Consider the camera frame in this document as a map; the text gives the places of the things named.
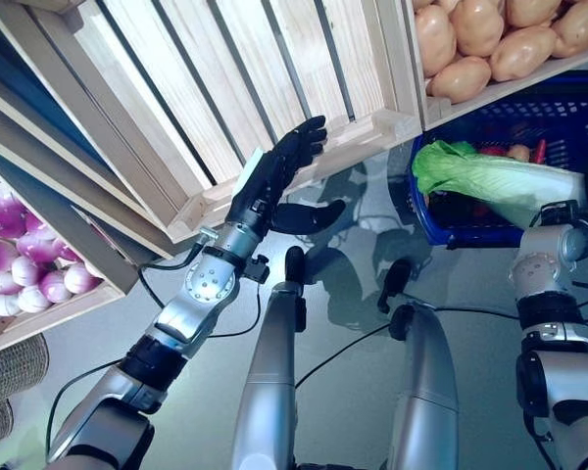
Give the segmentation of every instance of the wooden slat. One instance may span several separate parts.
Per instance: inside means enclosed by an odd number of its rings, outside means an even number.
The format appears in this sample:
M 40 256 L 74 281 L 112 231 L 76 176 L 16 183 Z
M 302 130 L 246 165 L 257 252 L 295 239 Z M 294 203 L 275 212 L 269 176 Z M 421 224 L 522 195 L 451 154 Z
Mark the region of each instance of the wooden slat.
M 152 4 L 148 0 L 105 3 L 216 181 L 239 173 L 240 162 Z
M 0 176 L 40 220 L 89 261 L 119 291 L 127 293 L 137 281 L 137 270 L 120 256 L 71 207 L 69 200 L 39 184 L 29 174 L 0 157 Z
M 113 286 L 103 283 L 93 291 L 53 305 L 41 313 L 20 315 L 0 335 L 0 351 L 122 297 L 123 294 Z
M 355 118 L 363 118 L 382 109 L 384 103 L 362 3 L 356 0 L 323 0 L 322 3 L 332 25 Z
M 280 138 L 305 117 L 261 0 L 219 0 L 217 4 L 274 132 Z
M 312 115 L 325 115 L 329 130 L 346 125 L 349 119 L 314 0 L 271 4 Z
M 266 128 L 206 2 L 164 0 L 162 5 L 244 158 L 250 157 L 257 146 L 271 147 Z
M 120 179 L 102 164 L 89 157 L 80 147 L 41 117 L 26 101 L 0 82 L 0 111 L 17 122 L 27 132 L 55 152 L 85 176 L 95 181 L 110 195 L 117 198 L 143 217 L 149 214 L 123 186 Z
M 0 156 L 37 179 L 46 178 L 52 189 L 149 250 L 173 257 L 173 244 L 161 230 L 114 198 L 106 197 L 100 187 L 72 166 L 57 168 L 52 163 L 59 157 L 2 113 Z
M 60 17 L 41 10 L 36 12 L 40 19 L 48 19 L 48 25 L 52 23 L 51 18 L 56 19 L 53 24 L 56 28 L 50 28 L 51 31 L 61 30 L 61 24 L 65 27 Z M 64 54 L 60 57 L 25 7 L 3 1 L 0 1 L 0 29 L 107 165 L 153 219 L 165 227 L 187 195 L 158 163 L 152 147 L 103 78 L 84 52 L 75 47 L 74 38 L 66 32 L 66 41 L 55 43 Z M 69 58 L 73 66 L 78 66 L 78 79 L 64 63 Z
M 67 21 L 78 19 L 82 26 L 74 38 L 185 193 L 191 196 L 211 187 L 96 4 L 85 2 L 66 17 Z

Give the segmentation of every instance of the light blue floor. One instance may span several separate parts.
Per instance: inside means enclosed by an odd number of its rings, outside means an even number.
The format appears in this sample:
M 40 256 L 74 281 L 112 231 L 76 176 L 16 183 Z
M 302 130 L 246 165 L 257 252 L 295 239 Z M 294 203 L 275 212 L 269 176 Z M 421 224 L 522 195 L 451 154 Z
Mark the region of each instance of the light blue floor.
M 393 171 L 409 151 L 393 154 Z M 299 244 L 311 251 L 313 285 L 306 288 L 308 328 L 297 338 L 300 377 L 317 363 L 382 324 L 376 301 L 391 262 L 410 256 L 421 268 L 407 292 L 437 305 L 484 306 L 514 313 L 508 269 L 514 250 L 431 249 L 417 226 L 398 219 L 387 184 L 387 154 L 379 155 L 291 200 L 315 202 L 348 195 L 347 213 L 335 233 L 314 246 L 271 233 L 258 250 L 270 258 L 271 276 L 261 289 L 264 302 L 282 278 L 285 251 Z M 183 272 L 152 272 L 155 290 L 169 299 Z M 588 281 L 588 259 L 574 277 Z M 579 300 L 588 292 L 578 291 Z M 0 443 L 0 464 L 18 460 L 22 469 L 43 464 L 43 436 L 50 403 L 66 381 L 97 364 L 120 357 L 156 313 L 140 286 L 112 305 L 99 308 L 46 333 L 51 364 L 37 387 L 14 396 L 16 427 Z M 242 281 L 236 303 L 220 317 L 219 332 L 243 329 L 255 315 L 255 286 Z M 463 470 L 546 468 L 522 427 L 515 402 L 515 359 L 520 348 L 516 322 L 477 313 L 441 313 L 456 366 L 461 401 Z M 232 433 L 257 331 L 210 340 L 171 387 L 153 417 L 157 433 L 142 468 L 217 470 L 227 468 Z M 387 334 L 365 340 L 323 368 L 298 394 L 296 455 L 299 462 L 341 463 L 376 470 L 390 440 L 403 346 Z M 60 422 L 93 380 L 68 392 Z

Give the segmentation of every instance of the silver robot arm segment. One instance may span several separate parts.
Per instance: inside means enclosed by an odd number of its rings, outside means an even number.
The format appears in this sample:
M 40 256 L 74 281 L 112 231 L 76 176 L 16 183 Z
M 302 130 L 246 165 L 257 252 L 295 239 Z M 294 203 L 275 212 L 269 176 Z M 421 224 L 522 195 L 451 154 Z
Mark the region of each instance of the silver robot arm segment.
M 569 292 L 569 273 L 587 249 L 572 225 L 530 228 L 511 271 L 523 329 L 518 402 L 525 422 L 546 420 L 564 470 L 588 469 L 588 328 Z

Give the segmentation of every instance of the potato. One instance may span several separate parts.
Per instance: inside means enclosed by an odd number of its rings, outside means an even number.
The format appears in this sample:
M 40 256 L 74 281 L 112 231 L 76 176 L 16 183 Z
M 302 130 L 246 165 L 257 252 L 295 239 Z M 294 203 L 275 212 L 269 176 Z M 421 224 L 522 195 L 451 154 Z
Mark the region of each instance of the potato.
M 524 27 L 508 34 L 490 58 L 492 77 L 497 81 L 525 78 L 549 59 L 557 38 L 544 26 Z
M 515 27 L 540 24 L 548 20 L 561 3 L 561 0 L 508 0 L 508 23 Z
M 462 0 L 451 13 L 451 23 L 465 56 L 488 57 L 503 34 L 503 17 L 493 0 Z
M 455 6 L 458 4 L 460 0 L 435 0 L 433 2 L 435 5 L 442 7 L 442 9 L 447 12 L 447 15 L 450 14 Z
M 588 49 L 588 0 L 575 3 L 551 28 L 558 35 L 554 57 L 570 57 Z
M 433 3 L 433 0 L 412 0 L 412 5 L 414 5 L 414 11 L 420 10 L 421 8 L 426 7 Z
M 416 13 L 416 36 L 424 76 L 433 76 L 455 57 L 457 41 L 449 17 L 437 5 Z
M 464 57 L 433 77 L 427 88 L 431 96 L 461 103 L 477 96 L 490 80 L 490 66 L 480 57 Z
M 529 162 L 529 157 L 531 157 L 531 150 L 525 145 L 516 144 L 512 145 L 508 149 L 506 156 L 512 157 L 514 160 L 518 160 L 519 162 Z

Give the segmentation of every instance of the wooden crate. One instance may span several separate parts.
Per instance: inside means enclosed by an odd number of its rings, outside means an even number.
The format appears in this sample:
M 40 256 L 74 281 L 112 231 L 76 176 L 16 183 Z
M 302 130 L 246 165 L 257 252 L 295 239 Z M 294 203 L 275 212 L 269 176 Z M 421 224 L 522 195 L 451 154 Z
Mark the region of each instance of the wooden crate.
M 488 103 L 497 101 L 504 96 L 511 95 L 518 90 L 588 62 L 588 50 L 567 59 L 550 59 L 526 78 L 490 84 L 475 98 L 452 105 L 449 99 L 430 97 L 425 93 L 426 83 L 418 50 L 414 7 L 411 1 L 403 1 L 402 3 L 408 27 L 412 67 L 416 74 L 416 92 L 420 107 L 420 119 L 424 130 L 432 129 Z
M 0 30 L 173 242 L 222 222 L 253 150 L 306 117 L 329 137 L 292 188 L 420 134 L 400 0 L 0 0 Z
M 148 259 L 148 252 L 134 244 L 110 246 L 99 233 L 80 217 L 71 203 L 57 192 L 40 184 L 30 175 L 0 157 L 0 177 L 18 194 L 27 208 L 48 223 L 57 235 L 104 275 L 94 290 L 56 304 L 41 313 L 25 313 L 0 321 L 0 350 L 48 328 L 82 315 L 93 308 L 123 297 L 137 279 L 134 262 Z M 120 252 L 130 251 L 134 259 Z

